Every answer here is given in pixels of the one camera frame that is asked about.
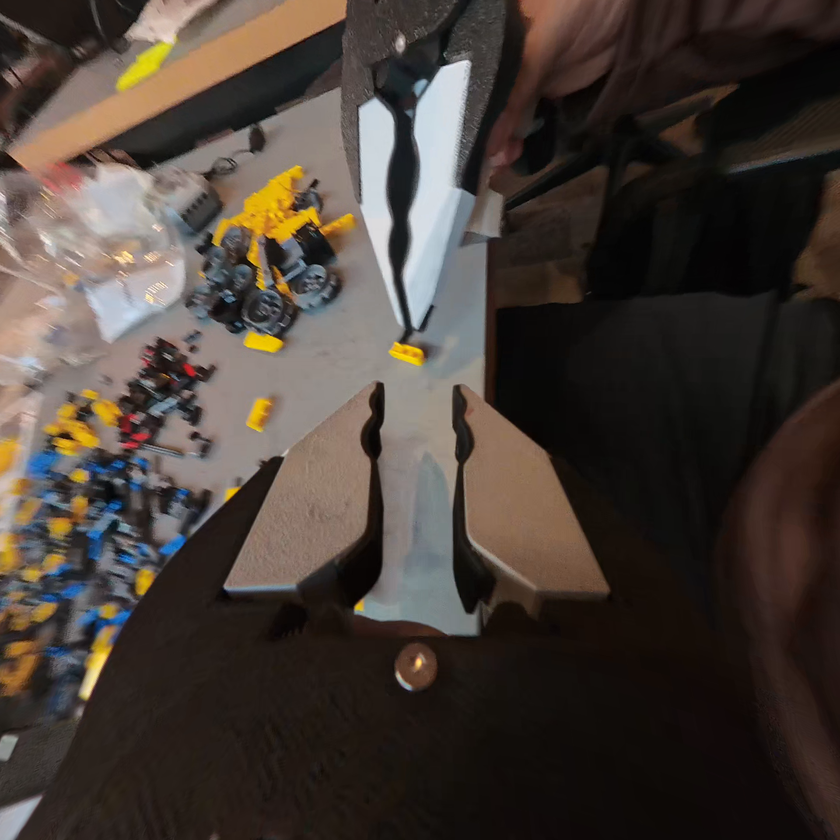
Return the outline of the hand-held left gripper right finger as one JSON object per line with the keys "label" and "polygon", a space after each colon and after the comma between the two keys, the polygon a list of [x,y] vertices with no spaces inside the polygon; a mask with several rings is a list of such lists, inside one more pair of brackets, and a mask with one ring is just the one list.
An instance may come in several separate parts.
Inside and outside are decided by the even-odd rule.
{"label": "hand-held left gripper right finger", "polygon": [[557,604],[608,602],[548,453],[466,385],[453,387],[452,427],[453,572],[465,612],[486,621],[512,605],[538,621]]}

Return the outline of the person's dark trousers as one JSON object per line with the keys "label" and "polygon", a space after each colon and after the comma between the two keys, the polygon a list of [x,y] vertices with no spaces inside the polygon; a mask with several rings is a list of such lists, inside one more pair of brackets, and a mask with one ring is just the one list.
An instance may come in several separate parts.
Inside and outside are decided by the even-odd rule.
{"label": "person's dark trousers", "polygon": [[796,405],[790,311],[774,294],[701,293],[499,313],[495,406],[570,481],[618,615],[645,645],[739,651],[715,554]]}

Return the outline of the person's right hand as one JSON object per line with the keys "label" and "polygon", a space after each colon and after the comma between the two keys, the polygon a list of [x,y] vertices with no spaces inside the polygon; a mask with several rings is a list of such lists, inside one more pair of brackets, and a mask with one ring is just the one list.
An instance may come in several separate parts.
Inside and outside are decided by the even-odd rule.
{"label": "person's right hand", "polygon": [[487,146],[489,173],[509,167],[522,152],[527,127],[547,85],[557,51],[558,4],[554,1],[520,2],[525,24],[517,78]]}

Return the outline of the grey motor block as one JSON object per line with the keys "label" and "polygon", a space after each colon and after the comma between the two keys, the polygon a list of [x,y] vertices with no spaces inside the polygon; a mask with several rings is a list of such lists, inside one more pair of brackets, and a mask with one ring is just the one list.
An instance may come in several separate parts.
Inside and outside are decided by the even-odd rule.
{"label": "grey motor block", "polygon": [[185,237],[200,234],[224,210],[222,197],[203,175],[174,169],[159,186],[168,214]]}

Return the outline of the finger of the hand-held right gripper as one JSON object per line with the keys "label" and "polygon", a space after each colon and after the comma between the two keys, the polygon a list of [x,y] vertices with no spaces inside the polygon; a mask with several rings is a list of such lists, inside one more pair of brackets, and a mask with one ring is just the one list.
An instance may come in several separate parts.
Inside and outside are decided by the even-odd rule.
{"label": "finger of the hand-held right gripper", "polygon": [[473,209],[473,195],[460,186],[457,174],[470,76],[469,60],[443,66],[416,103],[417,179],[402,270],[409,315],[406,330],[422,328]]}
{"label": "finger of the hand-held right gripper", "polygon": [[410,322],[390,252],[394,218],[389,172],[395,147],[394,114],[383,100],[374,97],[359,107],[360,210],[395,318],[406,330]]}

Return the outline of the person's right forearm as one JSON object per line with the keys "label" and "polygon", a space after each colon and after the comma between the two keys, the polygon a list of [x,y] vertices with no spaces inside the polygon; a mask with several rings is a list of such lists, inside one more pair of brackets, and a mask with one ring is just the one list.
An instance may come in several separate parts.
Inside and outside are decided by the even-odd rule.
{"label": "person's right forearm", "polygon": [[557,52],[541,98],[603,81],[594,122],[741,81],[838,42],[837,1],[554,2]]}

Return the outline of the black office chair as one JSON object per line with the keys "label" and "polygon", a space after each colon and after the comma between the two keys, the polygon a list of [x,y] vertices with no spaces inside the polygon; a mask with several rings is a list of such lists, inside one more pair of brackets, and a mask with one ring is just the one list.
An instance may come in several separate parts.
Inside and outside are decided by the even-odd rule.
{"label": "black office chair", "polygon": [[565,109],[541,109],[546,125],[528,144],[547,149],[542,136],[555,133],[564,156],[508,198],[506,221],[547,212],[561,187],[603,169],[589,297],[795,294],[795,263],[838,169],[838,78],[784,71],[623,117],[600,134],[572,132]]}

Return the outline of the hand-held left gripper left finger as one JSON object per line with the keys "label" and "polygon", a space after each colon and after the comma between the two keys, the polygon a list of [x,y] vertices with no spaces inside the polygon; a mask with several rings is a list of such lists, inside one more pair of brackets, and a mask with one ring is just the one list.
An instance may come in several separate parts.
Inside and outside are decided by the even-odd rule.
{"label": "hand-held left gripper left finger", "polygon": [[230,597],[352,610],[382,572],[385,387],[373,381],[282,457],[224,582]]}

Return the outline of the yellow perforated beam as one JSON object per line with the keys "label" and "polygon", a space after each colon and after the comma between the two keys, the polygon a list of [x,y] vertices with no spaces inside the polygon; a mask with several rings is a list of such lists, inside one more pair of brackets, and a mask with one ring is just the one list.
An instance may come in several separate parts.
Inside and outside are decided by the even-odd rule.
{"label": "yellow perforated beam", "polygon": [[301,186],[304,171],[294,166],[245,199],[237,215],[217,226],[212,245],[219,258],[206,257],[202,277],[210,287],[236,288],[238,266],[245,283],[274,287],[303,308],[319,308],[336,298],[341,278],[333,240],[356,226],[351,213],[325,222],[319,180]]}

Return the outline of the pile of mixed building pieces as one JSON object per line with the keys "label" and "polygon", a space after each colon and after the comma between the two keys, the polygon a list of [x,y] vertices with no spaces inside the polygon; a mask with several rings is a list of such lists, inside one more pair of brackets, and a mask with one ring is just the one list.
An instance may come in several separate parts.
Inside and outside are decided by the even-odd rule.
{"label": "pile of mixed building pieces", "polygon": [[68,393],[2,498],[2,723],[73,717],[163,568],[213,500],[179,486],[142,433],[102,447],[129,417],[95,391]]}

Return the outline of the crumpled clear plastic bag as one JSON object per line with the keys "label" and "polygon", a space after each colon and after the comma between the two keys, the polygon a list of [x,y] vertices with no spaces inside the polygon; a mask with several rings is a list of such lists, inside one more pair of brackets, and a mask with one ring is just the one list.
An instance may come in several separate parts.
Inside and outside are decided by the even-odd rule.
{"label": "crumpled clear plastic bag", "polygon": [[120,284],[159,307],[186,283],[182,237],[153,179],[122,164],[3,171],[1,267],[50,288]]}

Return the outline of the yellow green object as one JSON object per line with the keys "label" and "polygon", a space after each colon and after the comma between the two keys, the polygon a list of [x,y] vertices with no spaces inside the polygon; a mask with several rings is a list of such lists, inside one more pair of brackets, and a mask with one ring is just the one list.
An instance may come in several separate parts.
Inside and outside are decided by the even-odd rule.
{"label": "yellow green object", "polygon": [[130,90],[155,75],[168,59],[176,43],[177,39],[159,40],[140,52],[116,80],[115,91]]}

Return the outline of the pile of black red pins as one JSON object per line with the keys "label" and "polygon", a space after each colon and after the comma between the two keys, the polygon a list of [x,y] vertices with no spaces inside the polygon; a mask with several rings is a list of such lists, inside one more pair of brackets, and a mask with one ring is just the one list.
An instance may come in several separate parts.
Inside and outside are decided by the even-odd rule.
{"label": "pile of black red pins", "polygon": [[[194,343],[183,347],[162,337],[144,345],[140,368],[125,382],[117,401],[117,439],[123,453],[175,459],[209,456],[214,441],[199,430],[205,412],[198,401],[198,388],[214,378],[217,365],[196,364],[196,348]],[[161,433],[173,417],[188,426],[190,448],[161,443]]]}

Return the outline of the clear plastic bags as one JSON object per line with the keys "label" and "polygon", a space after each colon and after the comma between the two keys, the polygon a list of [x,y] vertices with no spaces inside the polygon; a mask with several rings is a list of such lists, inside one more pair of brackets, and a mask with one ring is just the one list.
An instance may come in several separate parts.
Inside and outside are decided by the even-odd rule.
{"label": "clear plastic bags", "polygon": [[121,267],[109,277],[82,283],[100,338],[105,343],[114,343],[179,302],[185,288],[186,263],[179,250],[143,255],[133,267]]}

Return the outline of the grey desk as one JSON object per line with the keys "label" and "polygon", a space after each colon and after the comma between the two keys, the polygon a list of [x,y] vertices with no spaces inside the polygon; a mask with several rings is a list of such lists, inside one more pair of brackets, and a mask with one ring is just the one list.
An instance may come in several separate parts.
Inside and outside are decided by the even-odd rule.
{"label": "grey desk", "polygon": [[[385,386],[380,474],[385,496],[381,577],[364,598],[364,614],[379,620],[425,623],[469,634],[476,619],[465,614],[451,560],[451,505],[456,462],[451,394],[464,384],[485,390],[487,246],[458,250],[439,305],[419,340],[428,362],[412,366],[389,355],[399,329],[393,318],[344,159],[339,89],[299,103],[264,122],[267,144],[245,157],[220,185],[225,209],[299,165],[304,185],[319,179],[324,216],[344,214],[357,224],[337,238],[343,289],[320,311],[302,313],[281,351],[259,353],[244,338],[209,322],[197,324],[178,303],[110,345],[82,368],[58,372],[44,391],[33,424],[33,450],[68,392],[85,388],[114,399],[140,367],[143,346],[157,337],[174,342],[194,330],[196,361],[216,364],[214,378],[198,390],[204,418],[199,431],[214,441],[205,459],[161,457],[161,467],[181,487],[210,489],[210,515],[227,488],[251,477],[262,460],[285,453],[321,421],[373,381]],[[275,400],[263,433],[246,427],[255,399]]]}

